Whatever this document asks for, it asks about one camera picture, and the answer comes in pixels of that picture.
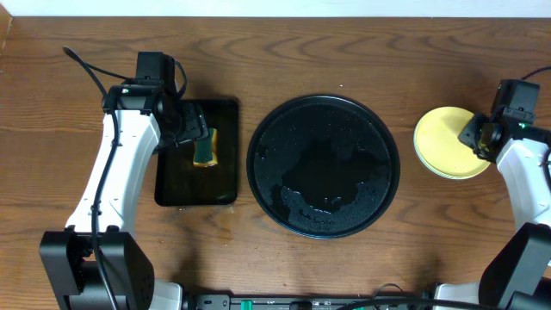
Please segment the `yellow plate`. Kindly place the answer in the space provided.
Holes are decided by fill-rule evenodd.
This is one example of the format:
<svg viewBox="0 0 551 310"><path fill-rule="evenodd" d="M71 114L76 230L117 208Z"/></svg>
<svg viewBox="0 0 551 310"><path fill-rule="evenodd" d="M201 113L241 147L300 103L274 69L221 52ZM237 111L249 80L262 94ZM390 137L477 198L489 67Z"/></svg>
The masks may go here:
<svg viewBox="0 0 551 310"><path fill-rule="evenodd" d="M425 167L440 177L468 179L485 171L489 162L477 158L459 140L462 129L474 113L457 107L434 108L414 130L415 151Z"/></svg>

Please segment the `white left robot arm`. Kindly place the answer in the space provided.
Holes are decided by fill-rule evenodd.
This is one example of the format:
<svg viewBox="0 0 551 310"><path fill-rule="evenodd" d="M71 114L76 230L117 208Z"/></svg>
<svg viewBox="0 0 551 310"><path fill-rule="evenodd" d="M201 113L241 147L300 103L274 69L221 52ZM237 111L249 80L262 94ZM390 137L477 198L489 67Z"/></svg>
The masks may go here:
<svg viewBox="0 0 551 310"><path fill-rule="evenodd" d="M134 239L136 208L154 151L207 136L201 106L160 86L119 84L102 99L103 134L90 179L40 258L62 309L181 309L183 287L158 280Z"/></svg>

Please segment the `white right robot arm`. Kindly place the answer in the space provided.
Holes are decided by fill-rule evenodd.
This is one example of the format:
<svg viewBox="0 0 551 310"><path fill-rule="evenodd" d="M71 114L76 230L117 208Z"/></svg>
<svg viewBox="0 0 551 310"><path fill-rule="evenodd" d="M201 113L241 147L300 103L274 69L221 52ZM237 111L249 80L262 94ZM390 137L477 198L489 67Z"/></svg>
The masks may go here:
<svg viewBox="0 0 551 310"><path fill-rule="evenodd" d="M549 309L550 132L509 117L476 114L459 134L505 180L516 233L480 280L478 299L498 309Z"/></svg>

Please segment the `yellow green sponge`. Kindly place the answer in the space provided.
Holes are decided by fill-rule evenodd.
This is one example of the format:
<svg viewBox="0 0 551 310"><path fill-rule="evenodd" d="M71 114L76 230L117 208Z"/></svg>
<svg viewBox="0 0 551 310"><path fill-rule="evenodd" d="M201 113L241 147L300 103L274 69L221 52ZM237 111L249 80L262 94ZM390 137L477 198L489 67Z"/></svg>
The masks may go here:
<svg viewBox="0 0 551 310"><path fill-rule="evenodd" d="M208 129L208 136L195 142L193 165L206 168L218 164L217 158L218 131L216 128Z"/></svg>

